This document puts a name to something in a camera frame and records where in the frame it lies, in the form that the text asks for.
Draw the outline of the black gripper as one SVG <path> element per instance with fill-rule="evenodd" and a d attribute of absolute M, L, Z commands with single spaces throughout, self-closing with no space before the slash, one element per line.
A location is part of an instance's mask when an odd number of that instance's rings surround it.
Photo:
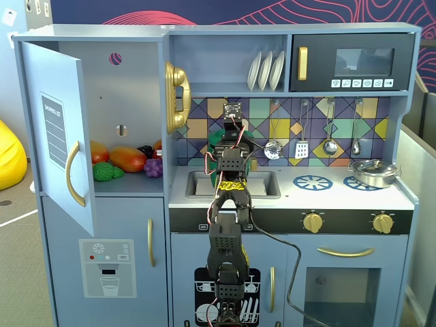
<path fill-rule="evenodd" d="M 253 138 L 247 131 L 244 132 L 242 137 L 240 136 L 243 127 L 241 121 L 224 123 L 223 129 L 214 132 L 214 152 L 224 149 L 242 149 L 245 152 L 251 152 L 253 150 L 253 144 L 251 143 Z"/>

